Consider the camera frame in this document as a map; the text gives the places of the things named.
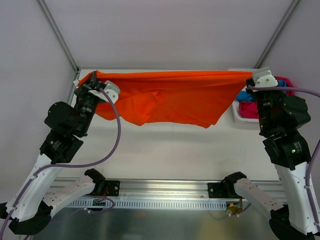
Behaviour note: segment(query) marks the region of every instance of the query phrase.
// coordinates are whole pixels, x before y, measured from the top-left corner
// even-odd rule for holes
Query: gray floor
[[[276,240],[268,221],[251,207],[239,218],[217,221],[224,212],[114,209],[88,214],[65,208],[32,240]]]

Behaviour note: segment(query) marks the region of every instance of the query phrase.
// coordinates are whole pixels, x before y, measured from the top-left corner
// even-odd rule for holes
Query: orange fabric
[[[81,86],[92,73],[78,84]],[[245,87],[251,72],[169,71],[102,73],[97,78],[120,88],[115,106],[124,120],[141,126],[145,123],[173,122],[208,128]],[[107,120],[116,118],[109,103],[97,107],[96,114]]]

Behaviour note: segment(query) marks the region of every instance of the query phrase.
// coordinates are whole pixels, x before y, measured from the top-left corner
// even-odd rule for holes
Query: orange t-shirt
[[[85,76],[81,86],[92,73]],[[115,106],[126,121],[142,126],[145,123],[172,122],[208,128],[245,87],[251,72],[243,71],[169,71],[138,73],[102,73],[120,88]],[[102,103],[96,114],[107,120],[116,118],[109,103]]]

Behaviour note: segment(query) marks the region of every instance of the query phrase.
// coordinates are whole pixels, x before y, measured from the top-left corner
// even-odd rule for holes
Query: blue cloth
[[[279,83],[279,87],[286,87],[287,83],[285,81],[278,81]],[[237,100],[238,102],[254,102],[254,99],[252,98],[252,96],[247,93],[246,91],[241,91],[238,96],[236,96],[235,100]]]

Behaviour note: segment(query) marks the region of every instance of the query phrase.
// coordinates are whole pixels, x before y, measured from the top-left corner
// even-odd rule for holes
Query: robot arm
[[[15,197],[0,204],[0,218],[5,219],[13,210],[9,228],[14,234],[37,234],[70,202],[86,194],[99,195],[103,190],[105,178],[95,169],[87,170],[76,182],[47,195],[47,190],[62,168],[49,167],[35,176],[44,166],[70,163],[83,144],[78,138],[87,136],[98,104],[107,101],[99,92],[100,88],[105,90],[113,102],[118,100],[119,88],[109,81],[99,81],[94,71],[91,78],[74,91],[77,96],[74,107],[65,102],[57,102],[50,107],[44,122],[51,131],[40,147],[40,154],[31,173]],[[15,205],[22,191],[25,192]]]
[[[276,87],[278,82],[269,68],[262,68],[248,79],[247,86],[256,88]],[[260,135],[265,150],[282,181],[287,205],[260,190],[241,172],[227,176],[217,191],[241,196],[255,206],[269,221],[274,234],[280,240],[311,240],[319,234],[308,198],[307,188],[316,202],[316,214],[320,210],[315,191],[306,184],[306,172],[311,160],[307,141],[298,128],[311,120],[304,99],[281,90],[247,90],[257,103]]]

